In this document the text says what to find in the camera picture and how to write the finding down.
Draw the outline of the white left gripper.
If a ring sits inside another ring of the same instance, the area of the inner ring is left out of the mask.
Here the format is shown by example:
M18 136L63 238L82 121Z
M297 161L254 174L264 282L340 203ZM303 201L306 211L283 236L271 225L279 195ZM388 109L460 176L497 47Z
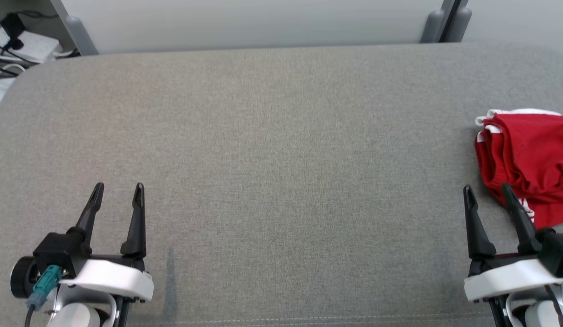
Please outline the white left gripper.
M104 189L103 183L95 185L75 225L82 248L90 248ZM136 185L132 208L127 239L121 245L120 253L125 258L142 259L147 253L142 183ZM59 326L123 327L130 304L150 302L153 292L153 279L147 271L106 259L88 259L75 278L63 279L59 283Z

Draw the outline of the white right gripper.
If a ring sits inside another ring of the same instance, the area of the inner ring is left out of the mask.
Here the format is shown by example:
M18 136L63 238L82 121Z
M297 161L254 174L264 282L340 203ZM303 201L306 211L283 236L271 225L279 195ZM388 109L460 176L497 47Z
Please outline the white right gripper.
M542 245L534 223L508 183L502 184L502 194L518 237L518 253L537 254ZM469 258L495 256L497 249L479 219L470 185L463 188L463 203ZM486 270L472 263L464 292L469 302L489 303L497 327L563 327L563 263L530 258Z

